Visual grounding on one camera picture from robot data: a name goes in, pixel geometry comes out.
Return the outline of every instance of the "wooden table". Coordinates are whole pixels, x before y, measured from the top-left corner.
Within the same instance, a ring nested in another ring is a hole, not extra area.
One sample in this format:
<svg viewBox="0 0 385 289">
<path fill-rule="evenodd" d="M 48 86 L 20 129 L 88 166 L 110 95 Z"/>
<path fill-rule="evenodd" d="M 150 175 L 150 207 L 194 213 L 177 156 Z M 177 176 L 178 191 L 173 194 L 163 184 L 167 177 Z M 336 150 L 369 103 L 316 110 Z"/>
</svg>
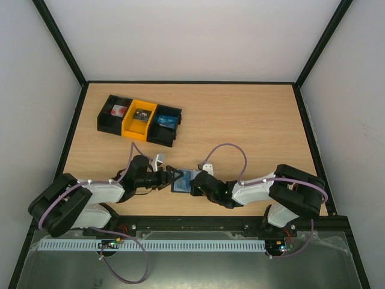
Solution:
<svg viewBox="0 0 385 289">
<path fill-rule="evenodd" d="M 315 175 L 291 85 L 90 84 L 64 169 L 76 178 L 107 180 L 126 166 L 132 139 L 96 130 L 97 115 L 109 95 L 183 109 L 172 148 L 135 141 L 150 157 L 164 153 L 164 164 L 196 169 L 214 146 L 234 143 L 248 158 L 244 180 L 265 176 L 281 163 Z M 235 148 L 222 147 L 210 162 L 216 178 L 230 181 L 237 178 L 244 160 Z M 229 210 L 205 197 L 172 193 L 169 186 L 111 207 L 121 215 L 136 216 L 262 216 L 272 203 Z M 327 215 L 324 205 L 321 214 Z"/>
</svg>

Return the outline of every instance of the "black metal frame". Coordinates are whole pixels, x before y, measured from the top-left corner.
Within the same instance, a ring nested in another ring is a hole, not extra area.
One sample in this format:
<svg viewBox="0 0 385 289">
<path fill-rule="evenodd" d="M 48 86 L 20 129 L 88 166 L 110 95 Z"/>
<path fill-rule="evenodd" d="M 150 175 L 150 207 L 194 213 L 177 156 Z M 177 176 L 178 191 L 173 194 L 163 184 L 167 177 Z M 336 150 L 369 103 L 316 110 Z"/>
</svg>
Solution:
<svg viewBox="0 0 385 289">
<path fill-rule="evenodd" d="M 343 231 L 346 235 L 350 251 L 353 253 L 354 262 L 356 265 L 357 272 L 359 274 L 361 285 L 364 289 L 370 288 L 368 279 L 366 277 L 363 264 L 360 259 L 360 255 L 354 240 L 353 233 L 347 217 L 337 216 L 336 206 L 333 201 L 333 197 L 330 192 L 330 187 L 328 186 L 326 174 L 324 167 L 322 165 L 321 158 L 319 156 L 318 147 L 316 144 L 315 137 L 313 135 L 312 127 L 309 122 L 309 117 L 307 115 L 306 107 L 303 102 L 300 88 L 308 77 L 310 71 L 315 65 L 317 59 L 321 55 L 322 51 L 326 47 L 328 41 L 336 30 L 339 22 L 342 20 L 344 14 L 347 12 L 347 9 L 351 5 L 353 0 L 341 0 L 337 10 L 335 11 L 333 17 L 329 21 L 324 33 L 322 34 L 320 40 L 318 41 L 315 49 L 313 50 L 310 58 L 308 59 L 303 71 L 297 79 L 297 82 L 263 82 L 263 81 L 86 81 L 84 78 L 78 64 L 76 63 L 75 58 L 73 57 L 63 35 L 60 33 L 59 28 L 57 27 L 54 18 L 49 12 L 44 0 L 32 0 L 35 4 L 38 12 L 42 16 L 44 22 L 46 23 L 48 29 L 50 30 L 53 38 L 55 39 L 57 45 L 59 46 L 61 52 L 63 53 L 65 59 L 67 60 L 69 66 L 71 67 L 73 73 L 78 79 L 80 85 L 82 86 L 81 93 L 79 95 L 78 104 L 73 115 L 73 119 L 70 125 L 70 129 L 66 138 L 66 142 L 63 147 L 63 152 L 60 157 L 60 161 L 57 167 L 55 178 L 58 175 L 63 173 L 64 166 L 67 161 L 69 154 L 69 149 L 75 135 L 76 126 L 80 117 L 82 110 L 82 105 L 84 103 L 85 95 L 87 93 L 89 83 L 137 83 L 137 84 L 280 84 L 280 85 L 291 85 L 293 87 L 294 95 L 297 101 L 298 109 L 301 115 L 303 122 L 304 130 L 306 133 L 307 141 L 309 144 L 310 152 L 312 154 L 313 162 L 317 175 L 326 181 L 326 192 L 329 195 L 329 200 L 326 203 L 328 217 L 320 217 L 315 220 L 315 228 L 318 231 Z M 166 231 L 178 231 L 186 227 L 192 227 L 194 229 L 210 229 L 210 230 L 227 230 L 227 231 L 240 231 L 245 235 L 258 234 L 257 231 L 253 230 L 253 225 L 255 223 L 261 223 L 262 217 L 157 217 L 157 216 L 121 216 L 119 218 L 122 222 L 130 225 L 135 225 L 135 230 L 144 229 L 148 230 L 147 227 L 151 227 L 153 230 L 166 230 Z M 309 221 L 307 220 L 295 220 L 295 226 L 298 231 L 306 231 L 310 229 Z M 16 264 L 15 271 L 13 273 L 9 288 L 16 288 L 17 283 L 19 282 L 20 275 L 22 273 L 23 264 L 25 258 L 28 254 L 29 247 L 32 242 L 32 236 L 37 230 L 37 222 L 32 221 L 31 226 L 29 227 L 23 248 L 21 250 L 19 259 Z"/>
</svg>

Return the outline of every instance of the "gray wall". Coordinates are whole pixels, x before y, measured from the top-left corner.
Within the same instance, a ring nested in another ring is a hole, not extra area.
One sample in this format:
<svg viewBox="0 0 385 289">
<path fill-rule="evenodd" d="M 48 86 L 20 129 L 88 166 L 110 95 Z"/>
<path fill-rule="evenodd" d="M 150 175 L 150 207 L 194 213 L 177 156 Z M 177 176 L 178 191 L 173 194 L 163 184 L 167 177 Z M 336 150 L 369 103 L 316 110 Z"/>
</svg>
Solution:
<svg viewBox="0 0 385 289">
<path fill-rule="evenodd" d="M 295 81 L 340 0 L 46 0 L 86 79 Z"/>
<path fill-rule="evenodd" d="M 339 214 L 384 288 L 385 1 L 353 1 L 302 92 Z"/>
<path fill-rule="evenodd" d="M 52 182 L 80 86 L 32 1 L 0 1 L 0 288 Z"/>
</svg>

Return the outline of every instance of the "light wood surface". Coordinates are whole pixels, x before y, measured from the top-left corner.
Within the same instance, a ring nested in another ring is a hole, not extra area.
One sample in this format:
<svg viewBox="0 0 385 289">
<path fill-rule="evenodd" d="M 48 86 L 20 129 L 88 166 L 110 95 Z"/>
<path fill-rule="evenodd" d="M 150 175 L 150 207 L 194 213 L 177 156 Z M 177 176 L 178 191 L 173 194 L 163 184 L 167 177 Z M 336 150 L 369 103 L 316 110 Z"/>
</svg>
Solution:
<svg viewBox="0 0 385 289">
<path fill-rule="evenodd" d="M 109 95 L 183 109 L 172 148 L 135 141 L 151 157 L 164 153 L 165 165 L 196 169 L 214 146 L 235 143 L 248 158 L 244 180 L 265 176 L 281 163 L 315 174 L 290 85 L 90 84 L 64 169 L 76 178 L 107 180 L 126 166 L 132 139 L 96 129 L 97 115 Z M 241 153 L 232 147 L 219 148 L 210 162 L 215 177 L 223 181 L 236 179 L 243 167 Z M 121 215 L 262 216 L 273 202 L 229 210 L 167 187 L 111 207 Z M 326 215 L 325 206 L 321 214 Z"/>
</svg>

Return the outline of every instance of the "white wall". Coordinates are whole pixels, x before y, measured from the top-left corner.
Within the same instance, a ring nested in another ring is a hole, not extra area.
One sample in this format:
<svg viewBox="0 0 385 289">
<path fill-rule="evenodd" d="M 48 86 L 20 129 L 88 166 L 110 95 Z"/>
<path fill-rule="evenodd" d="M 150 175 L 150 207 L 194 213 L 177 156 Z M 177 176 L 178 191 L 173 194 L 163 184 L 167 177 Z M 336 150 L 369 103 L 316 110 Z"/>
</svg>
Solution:
<svg viewBox="0 0 385 289">
<path fill-rule="evenodd" d="M 302 91 L 339 214 L 384 287 L 385 1 L 353 1 Z"/>
<path fill-rule="evenodd" d="M 46 0 L 90 80 L 295 81 L 340 0 Z"/>
<path fill-rule="evenodd" d="M 0 1 L 0 288 L 52 182 L 80 86 L 32 1 Z"/>
</svg>

